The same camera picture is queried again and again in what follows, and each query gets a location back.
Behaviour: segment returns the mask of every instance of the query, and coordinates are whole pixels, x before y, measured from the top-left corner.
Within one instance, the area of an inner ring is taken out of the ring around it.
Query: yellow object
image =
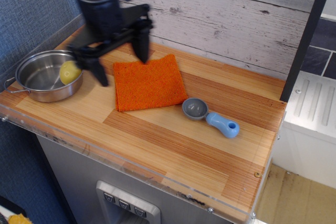
[[[8,219],[8,224],[33,224],[28,218],[22,214],[12,215]]]
[[[79,77],[82,70],[76,66],[73,60],[64,62],[59,70],[59,77],[64,85],[67,85]]]

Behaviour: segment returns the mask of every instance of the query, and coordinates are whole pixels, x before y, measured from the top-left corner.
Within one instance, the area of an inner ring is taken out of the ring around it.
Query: buttons
[[[134,207],[134,212],[136,215],[146,218],[146,212],[144,210],[141,210],[140,208]]]
[[[112,195],[109,195],[107,193],[104,192],[104,198],[105,200],[111,202],[111,203],[116,203],[116,200],[114,199],[114,197]]]
[[[120,199],[119,199],[119,206],[121,206],[125,210],[131,210],[130,204]]]
[[[105,200],[107,200],[108,202],[111,202],[111,203],[114,203],[114,204],[118,204],[119,203],[119,206],[127,211],[131,211],[133,212],[133,206],[132,206],[132,210],[131,210],[131,204],[127,203],[126,201],[122,200],[122,199],[119,199],[119,197],[117,197],[115,199],[115,197],[113,195],[110,195],[108,193],[105,193],[104,192],[104,198]],[[142,217],[142,218],[146,218],[147,214],[146,214],[146,211],[142,210],[141,208],[139,207],[136,207],[134,206],[134,213],[139,216],[139,217]]]

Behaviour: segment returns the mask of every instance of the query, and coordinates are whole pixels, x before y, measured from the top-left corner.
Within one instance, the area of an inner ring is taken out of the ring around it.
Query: blue textured wall
[[[53,49],[73,33],[79,14],[76,0],[0,0],[0,92],[29,52]],[[1,196],[24,208],[34,224],[72,222],[34,134],[0,122],[0,153]]]
[[[76,0],[0,0],[0,80],[79,14]]]

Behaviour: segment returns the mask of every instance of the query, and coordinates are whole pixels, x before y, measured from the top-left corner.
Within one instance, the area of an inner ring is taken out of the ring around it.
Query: orange cloth
[[[113,64],[115,107],[118,111],[158,108],[182,103],[187,99],[174,55],[146,64]]]

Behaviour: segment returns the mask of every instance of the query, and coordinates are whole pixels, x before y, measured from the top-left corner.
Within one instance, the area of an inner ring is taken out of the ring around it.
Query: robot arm
[[[146,63],[149,31],[153,27],[148,17],[149,5],[120,8],[119,0],[77,1],[86,25],[68,48],[81,69],[90,70],[103,86],[107,86],[107,77],[99,57],[126,42],[132,44],[135,55]]]

